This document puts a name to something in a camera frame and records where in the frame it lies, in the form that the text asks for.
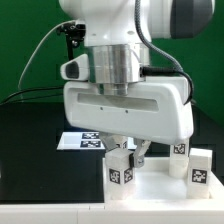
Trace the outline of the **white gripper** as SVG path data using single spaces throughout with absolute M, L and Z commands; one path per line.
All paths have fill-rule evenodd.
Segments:
M 117 148 L 113 134 L 134 139 L 131 168 L 141 168 L 151 142 L 175 145 L 193 134 L 193 115 L 188 83 L 183 77 L 150 76 L 132 83 L 125 96 L 101 95 L 88 81 L 85 54 L 60 68 L 64 85 L 65 114 L 70 125 L 99 131 L 107 151 Z

